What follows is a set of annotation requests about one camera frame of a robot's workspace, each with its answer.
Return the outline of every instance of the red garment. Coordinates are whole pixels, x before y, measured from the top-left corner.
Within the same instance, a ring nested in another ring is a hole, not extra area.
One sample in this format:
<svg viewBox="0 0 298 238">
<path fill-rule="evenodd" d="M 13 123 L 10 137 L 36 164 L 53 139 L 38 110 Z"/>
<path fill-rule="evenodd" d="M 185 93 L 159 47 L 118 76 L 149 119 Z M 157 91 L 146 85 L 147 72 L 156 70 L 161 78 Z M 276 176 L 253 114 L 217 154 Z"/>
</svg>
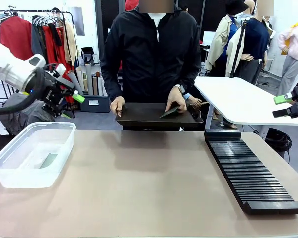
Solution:
<svg viewBox="0 0 298 238">
<path fill-rule="evenodd" d="M 0 43 L 22 60 L 33 56 L 31 50 L 31 23 L 20 17 L 12 16 L 0 26 Z"/>
<path fill-rule="evenodd" d="M 126 0 L 125 2 L 125 10 L 130 11 L 134 9 L 139 3 L 139 0 Z"/>
<path fill-rule="evenodd" d="M 63 28 L 56 28 L 56 30 L 58 32 L 60 39 L 61 39 L 61 42 L 63 42 Z M 64 46 L 63 45 L 58 46 L 57 44 L 55 44 L 55 41 L 53 40 L 53 37 L 52 37 L 52 32 L 48 26 L 43 26 L 43 31 L 44 31 L 44 35 L 45 35 L 48 63 L 49 64 L 59 63 L 59 64 L 64 65 L 66 68 L 66 71 L 62 75 L 62 77 L 67 79 L 69 82 L 71 82 L 71 80 L 69 79 L 69 77 L 66 74 L 68 73 L 68 71 L 74 70 L 74 67 L 70 66 L 68 63 L 66 63 Z M 66 101 L 68 103 L 74 102 L 72 97 L 66 97 Z"/>
</svg>

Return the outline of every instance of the tabletop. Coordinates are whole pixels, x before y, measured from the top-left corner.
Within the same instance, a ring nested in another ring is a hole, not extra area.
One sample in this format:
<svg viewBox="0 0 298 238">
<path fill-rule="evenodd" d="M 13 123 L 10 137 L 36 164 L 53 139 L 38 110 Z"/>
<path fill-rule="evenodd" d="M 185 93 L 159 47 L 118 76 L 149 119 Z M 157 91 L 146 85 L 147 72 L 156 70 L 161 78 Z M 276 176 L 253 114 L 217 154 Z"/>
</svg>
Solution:
<svg viewBox="0 0 298 238">
<path fill-rule="evenodd" d="M 298 201 L 298 174 L 258 135 L 242 139 Z M 202 132 L 85 131 L 55 184 L 0 184 L 0 237 L 298 235 L 298 215 L 245 214 Z"/>
<path fill-rule="evenodd" d="M 298 126 L 298 118 L 273 117 L 290 104 L 275 105 L 274 95 L 241 78 L 197 77 L 195 86 L 233 124 Z"/>
</svg>

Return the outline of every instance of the brown table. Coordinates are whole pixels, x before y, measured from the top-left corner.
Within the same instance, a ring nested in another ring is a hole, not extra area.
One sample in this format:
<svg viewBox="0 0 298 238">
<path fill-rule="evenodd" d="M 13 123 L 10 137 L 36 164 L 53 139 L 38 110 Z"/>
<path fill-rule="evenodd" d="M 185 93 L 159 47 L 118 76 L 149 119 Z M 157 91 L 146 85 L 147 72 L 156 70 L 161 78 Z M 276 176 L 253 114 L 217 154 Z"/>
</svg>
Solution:
<svg viewBox="0 0 298 238">
<path fill-rule="evenodd" d="M 298 174 L 259 136 L 243 140 L 298 200 Z M 47 189 L 0 184 L 0 237 L 298 235 L 298 215 L 244 214 L 202 132 L 76 131 Z"/>
</svg>

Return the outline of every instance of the wristwatch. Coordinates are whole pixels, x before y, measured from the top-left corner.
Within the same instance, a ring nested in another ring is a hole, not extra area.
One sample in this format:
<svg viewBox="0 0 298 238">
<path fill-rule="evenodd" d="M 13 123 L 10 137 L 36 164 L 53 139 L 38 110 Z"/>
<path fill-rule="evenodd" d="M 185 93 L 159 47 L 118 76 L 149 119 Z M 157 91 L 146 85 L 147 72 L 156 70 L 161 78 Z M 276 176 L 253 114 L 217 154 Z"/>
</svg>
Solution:
<svg viewBox="0 0 298 238">
<path fill-rule="evenodd" d="M 180 85 L 180 84 L 177 84 L 177 85 L 175 85 L 174 87 L 177 87 L 177 88 L 179 88 L 181 95 L 183 95 L 183 94 L 184 94 L 185 90 L 184 90 L 184 87 L 183 87 L 182 85 Z"/>
</svg>

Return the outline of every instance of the black slotted rack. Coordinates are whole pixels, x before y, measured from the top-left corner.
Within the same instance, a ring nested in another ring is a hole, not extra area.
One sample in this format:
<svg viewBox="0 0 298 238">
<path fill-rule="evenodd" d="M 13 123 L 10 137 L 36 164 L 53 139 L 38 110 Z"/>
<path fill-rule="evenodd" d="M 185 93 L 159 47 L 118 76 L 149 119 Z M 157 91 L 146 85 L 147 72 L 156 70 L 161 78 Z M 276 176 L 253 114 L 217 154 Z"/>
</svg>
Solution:
<svg viewBox="0 0 298 238">
<path fill-rule="evenodd" d="M 298 202 L 241 139 L 239 131 L 206 130 L 205 141 L 245 213 L 298 214 Z"/>
</svg>

